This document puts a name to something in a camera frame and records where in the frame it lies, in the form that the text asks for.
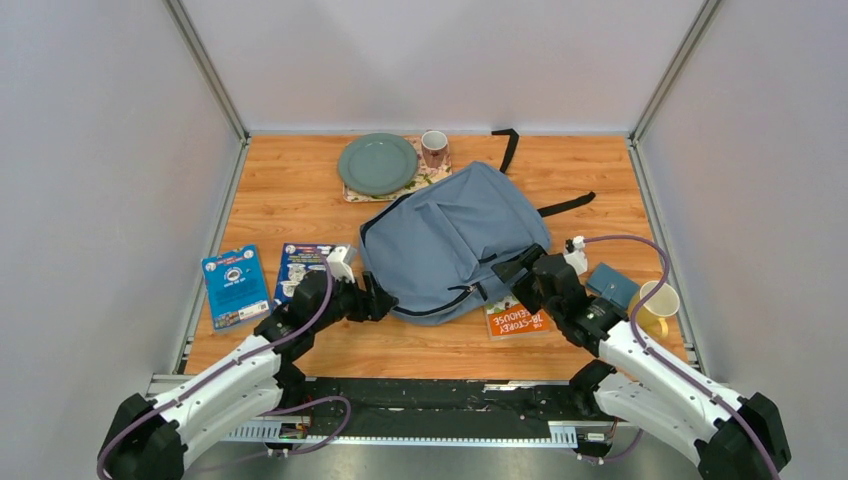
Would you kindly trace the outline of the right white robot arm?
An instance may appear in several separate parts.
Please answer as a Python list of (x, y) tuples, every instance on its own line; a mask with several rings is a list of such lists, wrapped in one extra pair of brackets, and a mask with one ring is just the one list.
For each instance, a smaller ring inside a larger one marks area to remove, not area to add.
[(777, 479), (790, 462), (772, 400), (745, 397), (665, 350), (623, 309), (588, 293), (563, 255), (534, 244), (492, 269), (530, 312), (545, 311), (571, 344), (593, 355), (572, 379), (570, 404), (580, 417), (629, 422), (685, 456), (704, 479)]

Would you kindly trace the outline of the dark blue treehouse book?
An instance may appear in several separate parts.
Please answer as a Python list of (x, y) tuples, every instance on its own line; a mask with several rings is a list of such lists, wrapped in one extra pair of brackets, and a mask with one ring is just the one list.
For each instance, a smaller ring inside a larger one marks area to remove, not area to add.
[(275, 282), (274, 306), (288, 303), (308, 273), (324, 270), (321, 257), (327, 257), (336, 247), (338, 244), (284, 243)]

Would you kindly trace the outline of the blue-grey backpack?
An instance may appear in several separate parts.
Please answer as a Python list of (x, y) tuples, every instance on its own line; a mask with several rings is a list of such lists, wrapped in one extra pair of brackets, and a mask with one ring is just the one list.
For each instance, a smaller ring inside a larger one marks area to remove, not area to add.
[(548, 216), (589, 204), (589, 192), (535, 208), (506, 171), (519, 134), (500, 167), (474, 161), (428, 187), (403, 195), (359, 229), (366, 271), (395, 300), (393, 316), (423, 326), (454, 320), (509, 295), (494, 266), (552, 244)]

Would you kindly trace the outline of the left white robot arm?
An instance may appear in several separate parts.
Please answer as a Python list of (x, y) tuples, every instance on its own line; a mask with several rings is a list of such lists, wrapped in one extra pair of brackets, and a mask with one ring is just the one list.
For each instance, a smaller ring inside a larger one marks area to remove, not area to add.
[(211, 446), (246, 421), (304, 405), (295, 361), (334, 323), (380, 321), (397, 305), (366, 272), (364, 282), (309, 273), (230, 354), (152, 399), (133, 394), (118, 407), (97, 457), (100, 479), (180, 479)]

